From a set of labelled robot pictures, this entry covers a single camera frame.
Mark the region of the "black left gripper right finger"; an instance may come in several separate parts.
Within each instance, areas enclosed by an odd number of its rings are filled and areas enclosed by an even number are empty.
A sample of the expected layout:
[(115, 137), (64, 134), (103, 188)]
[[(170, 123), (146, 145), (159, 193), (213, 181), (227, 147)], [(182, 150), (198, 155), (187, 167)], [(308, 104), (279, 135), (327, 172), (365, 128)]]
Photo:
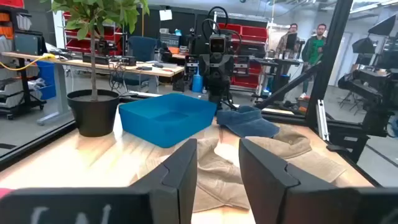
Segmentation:
[(335, 187), (248, 139), (239, 163), (256, 223), (397, 223), (395, 187)]

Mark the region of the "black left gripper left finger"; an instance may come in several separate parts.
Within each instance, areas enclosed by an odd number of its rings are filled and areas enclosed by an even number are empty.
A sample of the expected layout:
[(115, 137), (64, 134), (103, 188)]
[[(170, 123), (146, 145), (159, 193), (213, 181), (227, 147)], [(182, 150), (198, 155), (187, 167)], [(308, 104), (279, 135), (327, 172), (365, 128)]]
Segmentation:
[(197, 140), (129, 187), (28, 188), (1, 199), (1, 223), (190, 223)]

